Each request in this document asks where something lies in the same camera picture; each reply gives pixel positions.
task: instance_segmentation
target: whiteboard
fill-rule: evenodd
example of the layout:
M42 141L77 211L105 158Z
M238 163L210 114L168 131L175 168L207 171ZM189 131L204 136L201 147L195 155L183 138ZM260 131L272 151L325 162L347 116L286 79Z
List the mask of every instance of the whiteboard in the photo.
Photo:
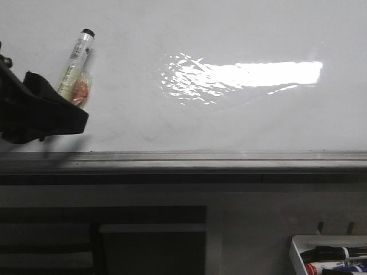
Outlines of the whiteboard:
M81 135L2 152L367 150L365 0L0 0L1 53L56 86L95 32Z

